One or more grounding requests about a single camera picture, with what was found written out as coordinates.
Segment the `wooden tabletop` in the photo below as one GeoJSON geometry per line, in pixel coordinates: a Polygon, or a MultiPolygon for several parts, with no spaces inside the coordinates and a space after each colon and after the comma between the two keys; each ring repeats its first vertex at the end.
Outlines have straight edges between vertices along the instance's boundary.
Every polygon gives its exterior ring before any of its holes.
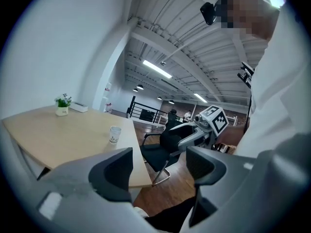
{"type": "Polygon", "coordinates": [[[89,109],[80,113],[69,109],[57,116],[49,106],[3,120],[19,146],[42,165],[53,169],[68,161],[115,149],[133,148],[133,171],[129,187],[151,186],[132,120],[89,109]],[[111,126],[122,128],[117,144],[109,143],[111,126]]]}

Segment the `white shirt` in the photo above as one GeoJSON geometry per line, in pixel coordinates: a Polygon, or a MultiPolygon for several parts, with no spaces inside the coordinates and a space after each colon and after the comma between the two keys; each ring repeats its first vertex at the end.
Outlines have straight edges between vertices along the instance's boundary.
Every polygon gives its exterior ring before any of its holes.
{"type": "Polygon", "coordinates": [[[310,55],[308,35],[285,4],[252,77],[250,125],[234,154],[257,157],[311,131],[310,55]]]}
{"type": "Polygon", "coordinates": [[[185,113],[184,118],[185,118],[186,121],[190,121],[190,117],[191,117],[191,113],[190,112],[185,113]]]}

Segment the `small plant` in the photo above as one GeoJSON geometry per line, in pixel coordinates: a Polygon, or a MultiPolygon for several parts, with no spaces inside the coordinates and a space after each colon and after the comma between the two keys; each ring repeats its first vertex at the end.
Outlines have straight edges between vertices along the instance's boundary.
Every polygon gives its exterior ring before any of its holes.
{"type": "Polygon", "coordinates": [[[69,107],[71,104],[71,97],[67,98],[67,94],[63,94],[63,98],[55,99],[55,102],[58,103],[58,107],[69,107]]]}

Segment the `black pants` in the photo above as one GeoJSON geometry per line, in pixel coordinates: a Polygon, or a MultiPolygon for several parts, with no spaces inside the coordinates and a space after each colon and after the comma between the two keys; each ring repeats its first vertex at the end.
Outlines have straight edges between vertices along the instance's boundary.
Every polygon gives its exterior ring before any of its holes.
{"type": "Polygon", "coordinates": [[[146,217],[146,221],[158,230],[178,233],[189,211],[195,204],[195,197],[187,199],[179,205],[163,210],[152,217],[146,217]]]}

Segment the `chair armrest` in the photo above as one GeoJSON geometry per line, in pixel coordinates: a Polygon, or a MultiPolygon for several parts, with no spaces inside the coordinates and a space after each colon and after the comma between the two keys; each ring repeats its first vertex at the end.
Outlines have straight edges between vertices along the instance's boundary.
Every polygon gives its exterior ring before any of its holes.
{"type": "Polygon", "coordinates": [[[142,146],[145,144],[145,141],[146,141],[146,139],[147,139],[147,137],[149,137],[149,136],[151,136],[151,135],[161,135],[162,133],[151,133],[151,134],[145,134],[145,136],[144,136],[144,140],[143,140],[143,142],[142,142],[142,146]]]}
{"type": "Polygon", "coordinates": [[[177,156],[177,155],[181,154],[182,152],[186,152],[186,150],[179,150],[179,151],[175,151],[173,153],[170,153],[170,158],[177,156]]]}
{"type": "Polygon", "coordinates": [[[161,135],[162,133],[151,133],[151,134],[145,134],[145,138],[151,136],[151,135],[161,135]]]}

